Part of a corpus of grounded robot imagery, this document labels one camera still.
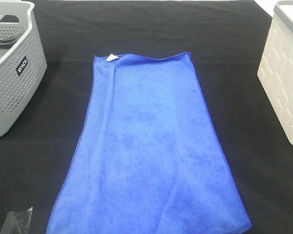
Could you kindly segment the grey perforated plastic basket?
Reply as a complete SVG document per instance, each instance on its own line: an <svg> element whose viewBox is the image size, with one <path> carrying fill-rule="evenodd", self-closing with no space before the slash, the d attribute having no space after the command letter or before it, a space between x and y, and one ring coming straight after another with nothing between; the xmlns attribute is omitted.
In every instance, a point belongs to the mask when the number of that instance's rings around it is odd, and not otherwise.
<svg viewBox="0 0 293 234"><path fill-rule="evenodd" d="M0 22L0 137L23 112L47 63L34 16L34 3L0 0L0 16L17 22Z"/></svg>

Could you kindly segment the clear tape strip left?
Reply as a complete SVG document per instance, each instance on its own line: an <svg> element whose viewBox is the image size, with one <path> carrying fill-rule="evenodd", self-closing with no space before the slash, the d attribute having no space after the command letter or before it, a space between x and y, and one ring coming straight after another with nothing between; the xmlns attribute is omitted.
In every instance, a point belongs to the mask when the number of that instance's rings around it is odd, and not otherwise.
<svg viewBox="0 0 293 234"><path fill-rule="evenodd" d="M28 234L33 208L8 212L0 234Z"/></svg>

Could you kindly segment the white plastic basket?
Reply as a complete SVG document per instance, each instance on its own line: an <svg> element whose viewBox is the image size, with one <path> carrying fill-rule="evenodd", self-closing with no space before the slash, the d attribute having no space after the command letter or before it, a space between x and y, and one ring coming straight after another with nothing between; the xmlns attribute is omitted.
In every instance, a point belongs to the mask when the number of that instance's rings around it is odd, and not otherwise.
<svg viewBox="0 0 293 234"><path fill-rule="evenodd" d="M293 145L293 0L275 4L258 78Z"/></svg>

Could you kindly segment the blue microfibre towel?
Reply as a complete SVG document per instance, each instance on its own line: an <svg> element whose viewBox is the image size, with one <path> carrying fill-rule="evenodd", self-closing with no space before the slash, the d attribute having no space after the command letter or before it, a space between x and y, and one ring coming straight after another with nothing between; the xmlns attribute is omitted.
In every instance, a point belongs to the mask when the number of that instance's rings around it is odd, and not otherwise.
<svg viewBox="0 0 293 234"><path fill-rule="evenodd" d="M191 54L95 57L84 128L47 233L250 228Z"/></svg>

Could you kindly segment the black table cloth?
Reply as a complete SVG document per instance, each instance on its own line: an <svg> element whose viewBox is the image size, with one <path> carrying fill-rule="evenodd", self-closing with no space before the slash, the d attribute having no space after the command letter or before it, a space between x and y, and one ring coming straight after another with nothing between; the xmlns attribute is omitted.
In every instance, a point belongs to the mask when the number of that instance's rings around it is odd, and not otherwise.
<svg viewBox="0 0 293 234"><path fill-rule="evenodd" d="M293 146L257 76L271 16L252 0L37 0L46 73L0 138L0 230L33 209L46 231L81 134L95 56L190 52L252 234L293 234Z"/></svg>

